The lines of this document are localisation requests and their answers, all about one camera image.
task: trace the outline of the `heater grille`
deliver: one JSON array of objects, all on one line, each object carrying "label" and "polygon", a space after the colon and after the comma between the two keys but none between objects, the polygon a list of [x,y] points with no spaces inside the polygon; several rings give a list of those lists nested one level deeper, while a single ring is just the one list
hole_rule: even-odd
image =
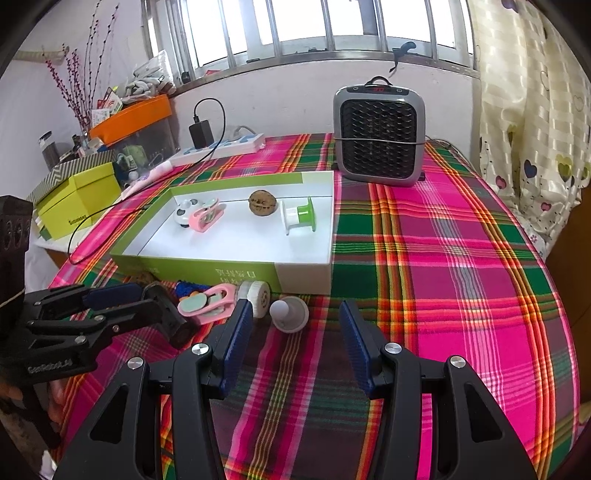
[{"label": "heater grille", "polygon": [[[346,100],[340,109],[343,138],[417,141],[417,112],[405,102]],[[343,165],[351,173],[394,179],[409,178],[417,145],[346,140]]]}]

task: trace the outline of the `plaid tablecloth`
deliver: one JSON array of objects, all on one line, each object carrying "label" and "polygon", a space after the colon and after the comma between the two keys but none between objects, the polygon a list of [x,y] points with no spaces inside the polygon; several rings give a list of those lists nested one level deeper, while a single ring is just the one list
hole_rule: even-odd
[{"label": "plaid tablecloth", "polygon": [[[125,281],[110,260],[133,209],[168,185],[288,171],[327,170],[330,135],[269,139],[250,155],[180,170],[108,214],[53,286]],[[414,353],[439,361],[463,355],[515,427],[540,478],[564,458],[576,431],[578,377],[564,310],[548,271],[490,188],[447,150],[427,145],[426,180],[412,188],[335,177],[335,244],[330,297],[303,297],[308,326],[284,335],[257,321],[238,385],[213,406],[228,479],[365,479],[381,403],[356,386],[337,319],[353,297],[367,319]],[[202,327],[195,340],[205,338]],[[154,329],[117,337],[99,368],[67,386],[65,445],[128,358],[170,358],[177,351]],[[163,401],[164,477],[174,478],[170,400]],[[428,478],[431,410],[423,406],[419,478]]]}]

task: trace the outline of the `white wall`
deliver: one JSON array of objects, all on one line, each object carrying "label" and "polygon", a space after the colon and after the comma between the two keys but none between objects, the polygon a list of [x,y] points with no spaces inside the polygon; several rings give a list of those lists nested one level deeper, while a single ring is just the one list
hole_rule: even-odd
[{"label": "white wall", "polygon": [[[103,0],[99,9],[101,39],[119,0]],[[65,43],[84,55],[88,27],[96,0],[61,0],[33,29],[23,50],[59,50]],[[102,67],[98,95],[107,85],[126,81],[134,67],[147,60],[141,36],[139,0],[121,2],[108,61]],[[65,63],[59,67],[67,78]],[[53,131],[60,153],[72,147],[78,123],[55,86],[45,64],[12,61],[0,79],[0,195],[25,198],[48,173],[38,146],[45,132]],[[57,272],[42,249],[27,254],[27,287],[44,288]]]},{"label": "white wall", "polygon": [[[173,98],[181,147],[191,146],[189,125],[193,107],[205,97],[219,99],[228,128],[247,125],[268,136],[332,132],[333,97],[347,85],[366,83],[376,75],[388,77],[391,62],[328,60],[256,70],[208,83]],[[398,65],[390,81],[415,90],[426,107],[427,135],[453,143],[470,157],[473,145],[474,87],[478,80],[421,65]],[[215,102],[202,103],[197,114],[209,119],[214,137],[222,132],[222,115]]]}]

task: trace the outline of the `human hand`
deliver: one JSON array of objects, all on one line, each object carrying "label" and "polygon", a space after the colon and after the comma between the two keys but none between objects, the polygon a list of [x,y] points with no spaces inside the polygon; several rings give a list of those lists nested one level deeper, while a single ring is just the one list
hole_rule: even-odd
[{"label": "human hand", "polygon": [[[61,425],[64,421],[64,403],[66,397],[64,395],[64,383],[63,380],[54,380],[49,382],[47,387],[49,394],[49,408],[47,414],[51,421],[54,421]],[[0,397],[10,398],[12,400],[22,400],[22,392],[19,388],[13,387],[0,381]]]}]

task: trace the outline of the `blue gripper pad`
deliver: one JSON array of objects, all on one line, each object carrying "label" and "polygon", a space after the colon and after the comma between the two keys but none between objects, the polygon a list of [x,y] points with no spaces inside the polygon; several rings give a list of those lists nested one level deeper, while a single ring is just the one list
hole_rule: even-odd
[{"label": "blue gripper pad", "polygon": [[386,344],[384,335],[363,319],[354,300],[341,303],[339,323],[359,388],[372,400],[383,398],[383,387],[388,384],[380,353]]},{"label": "blue gripper pad", "polygon": [[110,309],[142,299],[143,289],[137,283],[124,283],[113,287],[95,288],[84,297],[84,305],[94,311]]},{"label": "blue gripper pad", "polygon": [[223,400],[236,385],[251,332],[252,304],[242,299],[238,300],[226,323],[216,325],[205,340],[209,345],[215,344],[210,386],[219,386],[214,398]]}]

